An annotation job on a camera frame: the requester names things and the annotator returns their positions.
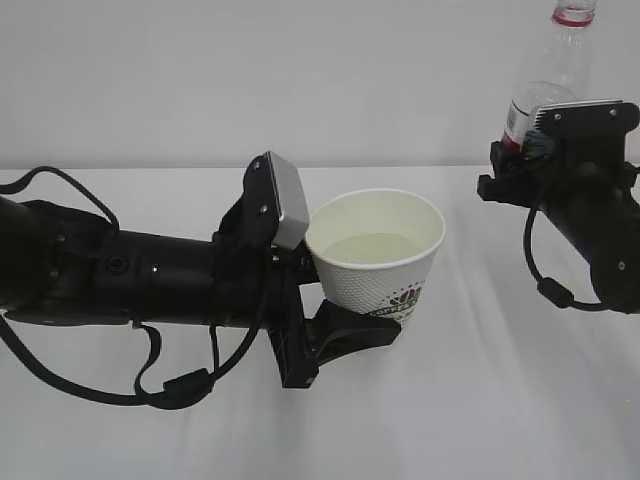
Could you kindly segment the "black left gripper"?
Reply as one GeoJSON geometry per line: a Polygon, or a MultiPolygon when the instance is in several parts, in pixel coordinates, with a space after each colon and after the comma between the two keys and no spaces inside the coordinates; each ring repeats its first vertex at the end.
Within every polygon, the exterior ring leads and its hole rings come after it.
{"type": "Polygon", "coordinates": [[[228,374],[264,329],[285,388],[307,389],[319,365],[371,348],[391,345],[401,332],[391,319],[357,313],[325,299],[312,319],[306,319],[299,287],[318,281],[303,241],[293,250],[274,244],[271,220],[238,200],[212,236],[213,300],[210,333],[217,326],[247,328],[230,357],[214,361],[212,376],[228,374]]]}

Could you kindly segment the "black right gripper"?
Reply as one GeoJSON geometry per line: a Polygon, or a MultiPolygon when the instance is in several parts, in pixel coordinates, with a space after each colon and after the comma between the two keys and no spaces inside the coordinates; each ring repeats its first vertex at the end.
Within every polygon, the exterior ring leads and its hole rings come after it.
{"type": "Polygon", "coordinates": [[[637,167],[625,155],[624,136],[553,139],[533,134],[523,145],[503,137],[491,144],[493,174],[478,178],[477,193],[484,201],[523,208],[538,200],[544,212],[566,196],[603,201],[611,195],[637,215],[639,203],[631,194],[637,167]]]}

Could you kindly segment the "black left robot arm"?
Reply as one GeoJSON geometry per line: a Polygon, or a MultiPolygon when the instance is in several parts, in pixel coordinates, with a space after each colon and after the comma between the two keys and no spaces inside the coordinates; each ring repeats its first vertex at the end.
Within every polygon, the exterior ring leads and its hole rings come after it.
{"type": "Polygon", "coordinates": [[[313,318],[300,287],[318,277],[307,248],[278,248],[265,216],[241,204],[208,241],[121,230],[112,217],[34,200],[1,203],[1,337],[36,377],[66,393],[113,405],[177,409],[209,394],[265,330],[286,388],[305,389],[322,365],[361,350],[390,345],[400,327],[324,301],[313,318]],[[157,323],[246,330],[227,360],[168,380],[156,393],[100,392],[46,368],[11,329],[132,325],[160,353],[157,323]]]}

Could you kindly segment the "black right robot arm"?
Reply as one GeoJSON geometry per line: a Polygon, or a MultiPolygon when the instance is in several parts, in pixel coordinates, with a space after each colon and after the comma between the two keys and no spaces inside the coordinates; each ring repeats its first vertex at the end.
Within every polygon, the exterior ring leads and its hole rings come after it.
{"type": "Polygon", "coordinates": [[[631,194],[636,168],[594,147],[566,142],[550,155],[528,159],[492,143],[493,172],[478,179],[484,201],[526,209],[522,248],[538,293],[560,309],[639,311],[639,204],[631,194]],[[594,302],[584,302],[542,273],[533,255],[533,229],[544,215],[588,264],[594,302]]]}

